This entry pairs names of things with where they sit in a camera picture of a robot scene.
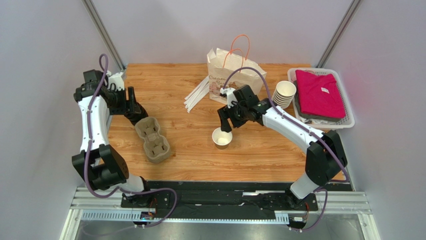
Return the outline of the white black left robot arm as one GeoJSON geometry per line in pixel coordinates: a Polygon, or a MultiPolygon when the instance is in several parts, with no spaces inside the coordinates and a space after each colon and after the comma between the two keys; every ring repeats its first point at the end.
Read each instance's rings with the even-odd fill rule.
{"type": "Polygon", "coordinates": [[[85,71],[84,83],[73,95],[82,118],[82,142],[80,152],[72,156],[71,162],[97,198],[111,196],[99,194],[97,190],[121,191],[130,199],[150,191],[143,177],[129,172],[125,159],[108,138],[111,115],[124,116],[132,125],[149,116],[136,101],[134,88],[124,87],[124,75],[124,72],[112,74],[108,70],[85,71]]]}

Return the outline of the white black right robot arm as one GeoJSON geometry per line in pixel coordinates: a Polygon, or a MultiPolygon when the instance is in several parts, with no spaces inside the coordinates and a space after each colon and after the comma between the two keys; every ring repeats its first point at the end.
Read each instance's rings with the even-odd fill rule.
{"type": "Polygon", "coordinates": [[[338,174],[347,174],[348,164],[340,135],[310,127],[286,113],[270,98],[260,100],[249,85],[222,88],[226,105],[218,109],[220,129],[231,132],[248,121],[272,129],[291,140],[305,153],[304,173],[285,190],[284,202],[295,209],[306,197],[330,183],[338,174]]]}

